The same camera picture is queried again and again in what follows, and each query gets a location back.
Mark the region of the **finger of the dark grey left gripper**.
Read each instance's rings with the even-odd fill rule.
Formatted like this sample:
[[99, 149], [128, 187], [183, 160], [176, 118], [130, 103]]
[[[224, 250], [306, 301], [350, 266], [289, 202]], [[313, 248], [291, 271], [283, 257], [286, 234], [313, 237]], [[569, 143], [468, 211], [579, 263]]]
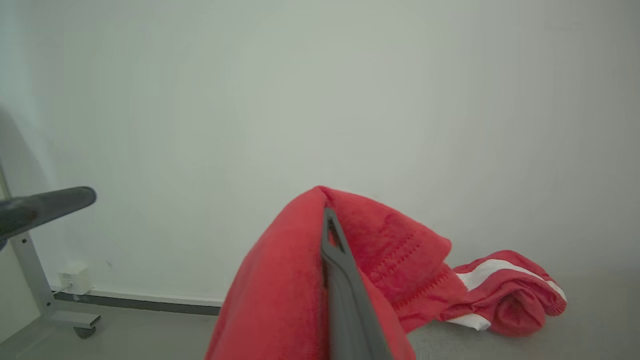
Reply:
[[0, 202], [0, 249], [9, 239], [90, 207], [98, 194], [89, 186], [69, 187]]

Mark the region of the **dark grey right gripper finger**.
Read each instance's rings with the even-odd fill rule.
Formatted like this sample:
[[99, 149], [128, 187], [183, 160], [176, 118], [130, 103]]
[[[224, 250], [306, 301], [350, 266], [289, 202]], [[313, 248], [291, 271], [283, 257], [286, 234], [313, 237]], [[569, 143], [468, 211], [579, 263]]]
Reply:
[[393, 354], [338, 215], [323, 209], [320, 255], [327, 285], [331, 360], [392, 360]]

